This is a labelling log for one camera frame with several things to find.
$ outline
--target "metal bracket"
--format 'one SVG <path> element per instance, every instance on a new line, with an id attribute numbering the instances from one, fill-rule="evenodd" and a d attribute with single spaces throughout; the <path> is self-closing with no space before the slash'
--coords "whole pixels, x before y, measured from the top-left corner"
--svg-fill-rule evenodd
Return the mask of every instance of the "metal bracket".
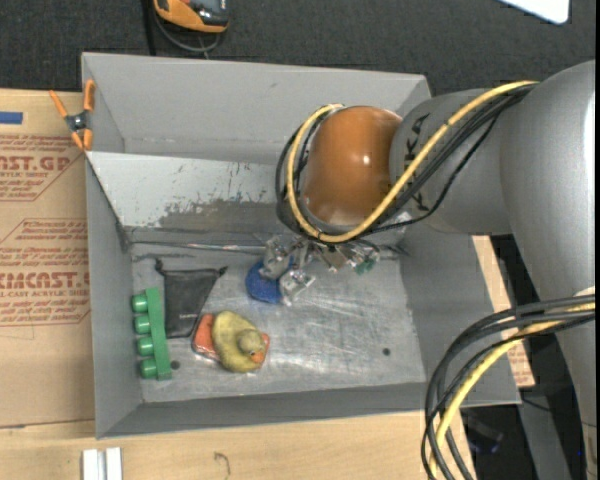
<path id="1" fill-rule="evenodd" d="M 82 480 L 122 480 L 122 449 L 84 450 Z"/>

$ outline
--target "black object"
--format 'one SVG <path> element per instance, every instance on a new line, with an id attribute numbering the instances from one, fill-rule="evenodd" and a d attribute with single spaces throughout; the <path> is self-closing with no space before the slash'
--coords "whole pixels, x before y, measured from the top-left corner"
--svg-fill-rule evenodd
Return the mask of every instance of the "black object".
<path id="1" fill-rule="evenodd" d="M 164 276 L 167 338 L 191 336 L 209 293 L 216 281 L 227 271 L 227 267 L 165 270 L 162 261 L 158 259 L 156 270 Z"/>

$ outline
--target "green toy block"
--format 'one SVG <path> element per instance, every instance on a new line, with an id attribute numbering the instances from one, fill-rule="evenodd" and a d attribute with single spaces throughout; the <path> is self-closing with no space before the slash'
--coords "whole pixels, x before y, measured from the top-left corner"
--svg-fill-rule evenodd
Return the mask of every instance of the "green toy block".
<path id="1" fill-rule="evenodd" d="M 157 288 L 147 288 L 143 294 L 131 298 L 138 354 L 146 359 L 140 362 L 140 375 L 145 379 L 171 378 L 171 360 L 162 316 L 162 299 Z"/>

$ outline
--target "black cable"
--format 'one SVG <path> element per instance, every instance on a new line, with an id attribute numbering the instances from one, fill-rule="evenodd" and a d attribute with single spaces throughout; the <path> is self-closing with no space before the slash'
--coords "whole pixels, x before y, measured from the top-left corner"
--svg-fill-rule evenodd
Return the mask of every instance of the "black cable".
<path id="1" fill-rule="evenodd" d="M 589 312 L 579 312 L 579 313 L 567 313 L 569 316 L 562 318 L 563 320 L 569 320 L 568 322 L 565 322 L 563 324 L 559 324 L 556 325 L 554 327 L 551 327 L 550 329 L 546 329 L 546 330 L 541 330 L 541 331 L 536 331 L 533 333 L 529 333 L 528 335 L 525 335 L 526 337 L 533 337 L 533 336 L 541 336 L 541 335 L 548 335 L 548 334 L 555 334 L 556 332 L 561 332 L 564 331 L 566 329 L 569 329 L 571 327 L 575 327 L 577 325 L 582 325 L 584 323 L 587 323 L 591 320 L 593 320 L 595 318 L 595 315 L 589 315 L 589 316 L 582 316 L 583 313 L 589 313 Z M 435 419 L 435 417 L 440 413 L 443 414 L 443 408 L 445 407 L 445 405 L 447 404 L 447 402 L 449 401 L 449 399 L 455 394 L 455 392 L 457 391 L 457 388 L 460 386 L 460 384 L 462 382 L 464 382 L 467 374 L 488 354 L 490 353 L 492 350 L 494 350 L 495 348 L 502 346 L 506 343 L 510 343 L 512 341 L 520 341 L 522 338 L 520 336 L 518 337 L 511 337 L 508 338 L 506 340 L 502 340 L 499 341 L 493 345 L 490 345 L 489 347 L 486 347 L 485 349 L 481 350 L 480 352 L 478 352 L 477 354 L 475 354 L 464 366 L 463 368 L 458 372 L 458 374 L 456 375 L 456 377 L 454 378 L 454 380 L 452 381 L 452 383 L 449 385 L 449 387 L 446 389 L 443 397 L 441 398 L 441 400 L 438 402 L 438 404 L 436 405 L 435 409 L 431 412 L 431 414 L 427 414 L 427 419 L 426 419 L 426 430 L 425 430 L 425 434 L 422 440 L 422 444 L 421 444 L 421 457 L 422 457 L 422 461 L 424 464 L 425 469 L 427 470 L 427 474 L 430 478 L 435 478 L 432 475 L 431 469 L 429 467 L 428 464 L 428 459 L 426 457 L 426 441 L 427 438 L 429 439 L 429 445 L 431 446 L 431 450 L 432 453 L 434 454 L 435 458 L 436 458 L 436 462 L 438 464 L 438 466 L 440 467 L 440 471 L 445 475 L 445 478 L 447 479 L 451 479 L 453 480 L 453 475 L 451 474 L 450 470 L 448 469 L 448 466 L 445 463 L 444 457 L 442 456 L 442 452 L 441 450 L 438 448 L 437 443 L 436 443 L 436 437 L 435 437 L 435 430 L 433 429 L 433 421 Z"/>
<path id="2" fill-rule="evenodd" d="M 477 151 L 478 147 L 484 142 L 487 138 L 489 132 L 492 130 L 495 125 L 500 114 L 506 110 L 507 108 L 513 106 L 522 100 L 522 98 L 531 90 L 531 87 L 519 87 L 510 93 L 505 93 L 500 95 L 495 102 L 490 102 L 490 105 L 483 107 L 480 109 L 479 114 L 475 114 L 470 121 L 466 122 L 460 130 L 456 133 L 454 139 L 449 141 L 445 145 L 445 147 L 440 151 L 438 155 L 432 160 L 430 164 L 423 170 L 423 172 L 418 175 L 418 177 L 414 180 L 414 182 L 409 186 L 409 188 L 398 198 L 396 198 L 396 204 L 394 205 L 396 208 L 402 208 L 413 196 L 417 194 L 417 192 L 422 188 L 424 183 L 435 173 L 435 171 L 439 168 L 440 165 L 448 158 L 451 153 L 453 153 L 464 141 L 469 138 L 473 133 L 479 130 L 482 126 L 484 126 L 489 120 L 491 123 L 485 132 L 478 138 L 476 143 L 471 147 L 469 152 L 463 157 L 461 162 L 458 164 L 456 169 L 453 171 L 449 180 L 443 187 L 443 190 L 440 192 L 438 199 L 434 203 L 434 205 L 427 211 L 426 214 L 421 215 L 420 217 L 416 217 L 410 219 L 405 222 L 398 222 L 395 224 L 389 224 L 387 226 L 381 226 L 378 228 L 370 229 L 362 234 L 362 236 L 368 236 L 375 233 L 381 233 L 384 231 L 389 231 L 391 229 L 402 228 L 405 226 L 410 226 L 415 224 L 416 222 L 420 222 L 428 217 L 430 217 L 442 204 L 442 201 L 446 197 L 451 185 L 455 181 L 456 177 L 460 173 L 460 171 L 466 166 L 469 162 L 473 154 Z"/>
<path id="3" fill-rule="evenodd" d="M 154 14 L 151 9 L 151 0 L 140 0 L 140 6 L 142 7 L 142 23 L 144 24 L 144 31 L 147 37 L 147 47 L 149 48 L 149 55 L 152 57 L 156 56 L 156 43 L 153 38 L 153 29 L 151 28 L 150 15 Z"/>
<path id="4" fill-rule="evenodd" d="M 203 45 L 200 47 L 191 46 L 191 45 L 185 44 L 181 41 L 178 41 L 163 25 L 158 14 L 156 12 L 153 12 L 152 14 L 153 14 L 154 23 L 156 24 L 156 26 L 158 27 L 158 30 L 164 36 L 164 38 L 167 41 L 169 41 L 172 45 L 177 46 L 178 48 L 180 48 L 184 51 L 187 51 L 189 53 L 195 53 L 196 55 L 201 55 L 201 54 L 206 54 L 206 53 L 210 52 L 211 50 L 213 50 L 220 44 L 221 34 L 214 34 L 215 37 L 211 44 L 206 45 L 206 46 Z M 198 36 L 198 39 L 202 43 L 202 37 Z"/>
<path id="5" fill-rule="evenodd" d="M 149 54 L 151 56 L 155 57 L 157 54 L 156 46 L 155 46 L 155 39 L 154 39 L 154 34 L 153 34 L 153 28 L 151 27 L 151 18 L 152 17 L 153 17 L 153 21 L 154 21 L 156 27 L 158 28 L 160 33 L 164 36 L 164 38 L 167 41 L 169 41 L 172 45 L 174 45 L 186 52 L 193 53 L 196 55 L 204 55 L 206 58 L 209 58 L 208 53 L 220 44 L 220 41 L 222 40 L 222 34 L 214 34 L 215 37 L 214 37 L 213 42 L 208 45 L 204 44 L 202 36 L 199 35 L 198 40 L 200 41 L 200 47 L 191 46 L 191 45 L 188 45 L 188 44 L 185 44 L 185 43 L 179 41 L 169 32 L 169 30 L 160 21 L 158 13 L 155 11 L 155 9 L 153 9 L 153 6 L 151 5 L 151 0 L 140 0 L 140 1 L 141 1 L 141 5 L 142 5 L 142 21 L 143 21 L 143 25 L 144 25 L 144 29 L 145 29 L 145 35 L 147 37 L 147 46 L 149 48 Z"/>
<path id="6" fill-rule="evenodd" d="M 307 130 L 306 135 L 305 135 L 305 141 L 308 140 L 308 138 L 313 135 L 313 133 L 315 132 L 317 127 L 320 125 L 320 123 L 322 123 L 322 121 L 329 115 L 331 115 L 331 112 L 323 114 L 318 119 L 316 119 L 316 121 L 311 125 L 309 130 Z M 280 184 L 280 181 L 282 178 L 282 176 L 281 176 L 282 170 L 284 168 L 286 157 L 289 153 L 289 150 L 291 149 L 293 142 L 295 141 L 296 137 L 298 136 L 298 133 L 300 132 L 301 128 L 302 128 L 302 125 L 300 125 L 296 129 L 296 131 L 291 135 L 291 137 L 289 138 L 287 143 L 284 145 L 284 148 L 282 149 L 282 153 L 278 157 L 278 163 L 276 164 L 276 174 L 275 174 L 275 176 L 276 176 L 276 178 L 275 178 L 276 216 L 278 217 L 280 222 L 282 222 L 287 228 L 289 228 L 294 233 L 296 233 L 298 235 L 302 235 L 303 237 L 305 237 L 311 241 L 315 241 L 315 238 L 310 236 L 304 229 L 302 229 L 302 227 L 298 224 L 298 222 L 295 219 L 288 219 L 287 215 L 284 214 L 284 207 L 285 207 L 284 198 L 287 195 L 287 186 L 286 186 L 286 183 L 282 184 L 282 186 Z"/>
<path id="7" fill-rule="evenodd" d="M 595 296 L 593 296 L 593 295 L 582 296 L 582 297 L 570 297 L 570 298 L 566 298 L 566 299 L 557 299 L 557 300 L 551 300 L 551 301 L 541 301 L 541 302 L 527 304 L 524 306 L 511 308 L 509 310 L 502 311 L 499 313 L 494 313 L 494 314 L 488 315 L 487 317 L 474 323 L 472 326 L 468 327 L 465 331 L 463 331 L 454 340 L 454 342 L 451 344 L 451 346 L 449 347 L 449 349 L 443 356 L 443 359 L 440 361 L 438 367 L 434 371 L 434 373 L 431 377 L 431 380 L 430 380 L 429 388 L 427 389 L 427 395 L 426 395 L 426 399 L 425 399 L 425 413 L 429 414 L 431 405 L 433 403 L 433 397 L 434 397 L 433 386 L 444 382 L 444 377 L 446 375 L 446 370 L 447 370 L 449 364 L 451 363 L 453 358 L 462 349 L 466 348 L 470 344 L 472 344 L 480 339 L 485 338 L 486 336 L 488 336 L 490 334 L 493 334 L 496 332 L 501 332 L 503 330 L 511 329 L 514 327 L 520 327 L 527 323 L 530 323 L 534 319 L 534 314 L 538 314 L 538 312 L 540 312 L 540 311 L 550 311 L 552 309 L 556 309 L 556 308 L 560 308 L 560 307 L 569 307 L 569 306 L 573 306 L 576 304 L 585 304 L 585 303 L 590 303 L 590 302 L 594 302 L 594 301 L 595 301 Z M 518 316 L 518 318 L 515 320 L 511 320 L 509 322 L 501 322 L 497 325 L 494 325 L 497 323 L 498 320 L 503 320 L 505 318 L 511 318 L 511 317 L 515 317 L 515 316 Z M 547 317 L 547 318 L 556 319 L 559 316 L 561 316 L 561 315 L 554 313 L 554 314 L 551 314 L 551 316 Z M 455 448 L 455 443 L 453 443 L 450 448 L 453 453 L 454 448 Z"/>
<path id="8" fill-rule="evenodd" d="M 580 319 L 580 322 L 583 322 L 585 320 L 588 321 L 589 319 L 594 318 L 593 311 L 582 311 L 582 312 L 578 312 L 578 313 L 564 312 L 564 313 L 538 314 L 539 310 L 548 311 L 548 310 L 558 308 L 558 307 L 569 307 L 569 306 L 573 306 L 573 305 L 577 305 L 577 304 L 584 304 L 584 303 L 594 302 L 594 301 L 595 301 L 595 296 L 586 296 L 586 297 L 574 297 L 574 298 L 568 298 L 568 299 L 560 299 L 560 300 L 554 300 L 554 301 L 532 303 L 532 304 L 528 304 L 528 305 L 521 306 L 518 308 L 512 308 L 505 312 L 500 312 L 500 313 L 496 313 L 494 315 L 489 315 L 488 317 L 485 317 L 484 319 L 482 319 L 479 322 L 470 326 L 460 336 L 458 336 L 458 338 L 456 338 L 454 343 L 449 347 L 449 349 L 445 353 L 443 359 L 441 360 L 440 364 L 436 368 L 436 370 L 431 378 L 429 387 L 427 389 L 427 396 L 426 396 L 426 401 L 425 401 L 425 414 L 427 415 L 427 417 L 430 417 L 431 415 L 435 416 L 435 414 L 436 414 L 435 411 L 437 411 L 442 406 L 441 402 L 444 402 L 444 400 L 446 400 L 448 398 L 448 393 L 447 393 L 447 395 L 441 394 L 442 392 L 441 392 L 440 386 L 444 385 L 444 377 L 446 375 L 446 369 L 447 369 L 449 363 L 451 362 L 453 357 L 455 357 L 459 353 L 460 350 L 462 350 L 466 346 L 469 346 L 471 343 L 473 343 L 479 339 L 482 339 L 483 337 L 485 337 L 488 334 L 493 334 L 494 332 L 500 332 L 501 330 L 504 330 L 505 328 L 531 325 L 532 323 L 538 323 L 540 321 L 547 321 L 547 320 L 566 320 L 566 322 L 564 324 L 557 325 L 557 326 L 554 326 L 551 328 L 551 332 L 549 334 L 555 334 L 556 332 L 559 332 L 563 329 L 570 327 L 572 325 L 571 321 L 573 321 L 575 319 Z M 510 322 L 503 322 L 503 323 L 500 323 L 497 325 L 491 325 L 495 321 L 497 321 L 497 319 L 510 318 L 515 315 L 518 315 L 519 318 L 512 320 Z M 485 325 L 491 325 L 491 327 L 480 329 L 481 327 L 483 327 Z M 536 332 L 533 335 L 541 335 L 541 334 L 543 334 L 543 333 Z M 463 368 L 461 370 L 461 372 L 459 372 L 458 376 L 465 370 L 467 370 L 466 367 Z M 438 387 L 438 389 L 437 389 L 438 398 L 441 400 L 441 402 L 438 403 L 436 410 L 434 410 L 432 412 L 431 404 L 433 403 L 433 396 L 434 396 L 433 395 L 433 391 L 434 391 L 433 387 L 436 385 Z M 431 432 L 429 432 L 428 437 L 435 442 L 435 433 L 432 434 Z M 462 471 L 463 476 L 465 478 L 470 479 L 471 474 L 469 473 L 468 469 L 466 468 L 466 465 L 464 465 L 464 462 L 463 462 L 462 458 L 460 457 L 459 452 L 457 451 L 457 447 L 455 446 L 455 441 L 453 440 L 452 433 L 448 433 L 446 437 L 447 437 L 447 442 L 450 445 L 452 454 L 454 455 L 454 460 L 458 463 L 458 466 L 459 466 L 460 470 Z"/>

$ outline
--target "yellow rubber duck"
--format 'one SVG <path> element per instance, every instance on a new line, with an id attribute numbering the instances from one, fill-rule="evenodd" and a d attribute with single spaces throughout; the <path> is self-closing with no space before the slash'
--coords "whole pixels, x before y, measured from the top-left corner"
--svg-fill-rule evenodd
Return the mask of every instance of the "yellow rubber duck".
<path id="1" fill-rule="evenodd" d="M 234 313 L 218 313 L 211 328 L 211 338 L 220 363 L 232 372 L 251 372 L 262 366 L 267 343 L 249 320 Z"/>

